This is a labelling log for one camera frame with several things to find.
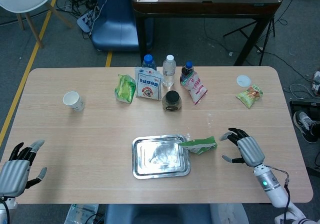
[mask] dark glass jar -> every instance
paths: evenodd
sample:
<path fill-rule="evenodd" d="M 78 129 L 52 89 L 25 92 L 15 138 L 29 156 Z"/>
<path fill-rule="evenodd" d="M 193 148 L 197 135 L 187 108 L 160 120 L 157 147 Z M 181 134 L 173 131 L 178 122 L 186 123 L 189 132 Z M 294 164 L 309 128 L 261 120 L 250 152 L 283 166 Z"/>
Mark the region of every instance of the dark glass jar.
<path fill-rule="evenodd" d="M 162 98 L 162 106 L 166 111 L 178 111 L 181 108 L 181 98 L 175 91 L 169 91 Z"/>

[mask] person's foot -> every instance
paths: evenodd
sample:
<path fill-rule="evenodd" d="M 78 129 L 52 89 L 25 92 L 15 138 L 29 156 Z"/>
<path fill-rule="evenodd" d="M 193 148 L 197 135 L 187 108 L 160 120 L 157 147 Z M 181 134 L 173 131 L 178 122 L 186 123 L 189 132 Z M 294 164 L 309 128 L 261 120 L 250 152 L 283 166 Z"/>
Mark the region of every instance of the person's foot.
<path fill-rule="evenodd" d="M 295 112 L 293 115 L 293 122 L 308 143 L 315 143 L 318 140 L 318 137 L 311 133 L 311 128 L 316 121 L 313 121 L 305 112 Z"/>

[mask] stainless steel tray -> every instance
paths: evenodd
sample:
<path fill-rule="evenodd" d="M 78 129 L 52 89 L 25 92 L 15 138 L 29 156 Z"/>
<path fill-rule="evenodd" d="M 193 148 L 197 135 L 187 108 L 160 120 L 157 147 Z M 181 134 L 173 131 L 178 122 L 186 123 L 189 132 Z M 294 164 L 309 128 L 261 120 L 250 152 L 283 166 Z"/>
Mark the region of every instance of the stainless steel tray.
<path fill-rule="evenodd" d="M 189 152 L 179 146 L 181 135 L 150 136 L 132 142 L 132 172 L 138 179 L 185 176 L 190 172 Z"/>

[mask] plastic bottle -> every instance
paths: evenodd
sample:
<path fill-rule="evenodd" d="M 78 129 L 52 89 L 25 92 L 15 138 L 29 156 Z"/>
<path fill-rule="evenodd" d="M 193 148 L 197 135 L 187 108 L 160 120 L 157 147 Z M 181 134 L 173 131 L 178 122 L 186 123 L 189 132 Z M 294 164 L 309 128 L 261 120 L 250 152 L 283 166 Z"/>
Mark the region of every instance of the plastic bottle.
<path fill-rule="evenodd" d="M 182 67 L 180 83 L 182 83 L 191 73 L 193 73 L 194 67 L 191 61 L 187 61 L 185 66 Z"/>
<path fill-rule="evenodd" d="M 146 54 L 143 58 L 142 62 L 143 68 L 153 68 L 154 70 L 157 70 L 157 66 L 155 64 L 154 58 L 151 54 Z"/>
<path fill-rule="evenodd" d="M 162 75 L 164 79 L 162 84 L 164 87 L 170 88 L 175 81 L 176 62 L 174 56 L 169 54 L 163 63 Z"/>

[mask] blue bottle cap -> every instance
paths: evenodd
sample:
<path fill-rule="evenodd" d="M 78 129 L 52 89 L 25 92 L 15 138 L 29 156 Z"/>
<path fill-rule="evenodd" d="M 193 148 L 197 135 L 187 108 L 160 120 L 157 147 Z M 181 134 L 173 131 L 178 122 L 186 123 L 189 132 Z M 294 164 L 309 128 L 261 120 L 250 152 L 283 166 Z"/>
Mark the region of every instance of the blue bottle cap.
<path fill-rule="evenodd" d="M 185 67 L 190 69 L 192 68 L 192 62 L 191 61 L 187 61 L 186 64 L 185 64 Z"/>
<path fill-rule="evenodd" d="M 143 58 L 146 64 L 151 64 L 154 58 L 152 57 L 151 54 L 146 54 Z"/>

